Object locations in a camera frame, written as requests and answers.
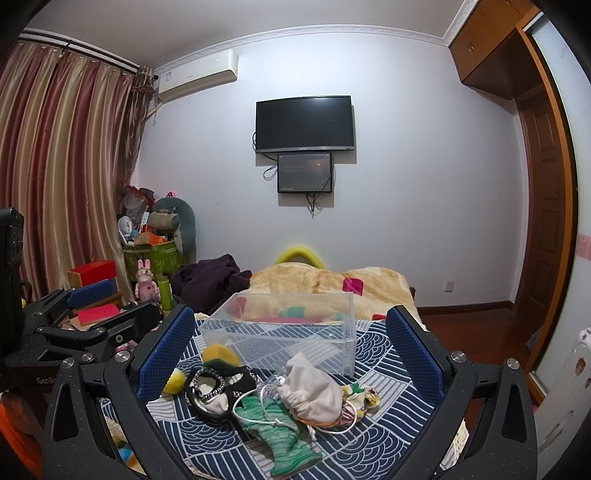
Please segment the colorful cloth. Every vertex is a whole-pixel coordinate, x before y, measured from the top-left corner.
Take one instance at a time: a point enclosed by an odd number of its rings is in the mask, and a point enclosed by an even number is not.
[[[379,406],[379,395],[372,387],[360,387],[358,383],[344,385],[343,390],[343,413],[340,418],[341,425],[349,425],[355,415],[351,412],[351,407],[346,403],[350,401],[357,410],[357,421],[361,421],[365,413],[370,408]]]

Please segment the stuffed animal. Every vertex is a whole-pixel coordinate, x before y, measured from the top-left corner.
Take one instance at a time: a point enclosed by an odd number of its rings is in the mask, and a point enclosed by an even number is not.
[[[146,260],[145,264],[138,260],[138,272],[135,274],[135,278],[138,282],[135,285],[135,296],[140,301],[150,301],[155,299],[160,301],[160,290],[153,281],[154,274],[150,270],[150,261]]]

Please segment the white wall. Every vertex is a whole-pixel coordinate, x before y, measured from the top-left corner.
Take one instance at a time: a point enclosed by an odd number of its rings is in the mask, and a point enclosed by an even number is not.
[[[573,141],[579,184],[579,244],[591,241],[591,83],[556,28],[543,19],[534,40],[554,77]],[[535,374],[546,388],[554,385],[583,329],[591,326],[591,252],[577,248],[564,306],[548,349]]]
[[[335,33],[236,50],[236,83],[164,105],[142,143],[142,186],[191,204],[199,258],[229,252],[256,271],[301,244],[331,270],[403,273],[419,306],[510,298],[522,229],[514,119],[460,83],[447,48]],[[336,155],[335,193],[314,218],[263,180],[251,147],[256,101],[307,95],[351,95],[356,121],[356,152]]]

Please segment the pink notebook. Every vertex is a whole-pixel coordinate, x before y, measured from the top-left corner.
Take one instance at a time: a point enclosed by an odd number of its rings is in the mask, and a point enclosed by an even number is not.
[[[96,323],[114,317],[119,313],[119,309],[114,303],[108,303],[100,307],[79,311],[78,320],[81,325],[88,325],[89,323]]]

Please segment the green bag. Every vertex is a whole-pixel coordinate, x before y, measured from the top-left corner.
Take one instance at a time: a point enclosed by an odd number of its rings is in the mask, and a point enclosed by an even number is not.
[[[127,276],[133,282],[137,281],[135,274],[138,271],[138,260],[149,260],[150,270],[154,275],[162,272],[176,272],[183,264],[183,257],[178,253],[174,242],[166,242],[152,247],[149,245],[138,247],[128,245],[123,247],[123,252]]]
[[[178,253],[174,242],[153,245],[149,258],[150,270],[154,275],[162,272],[176,272],[183,263],[183,257]]]

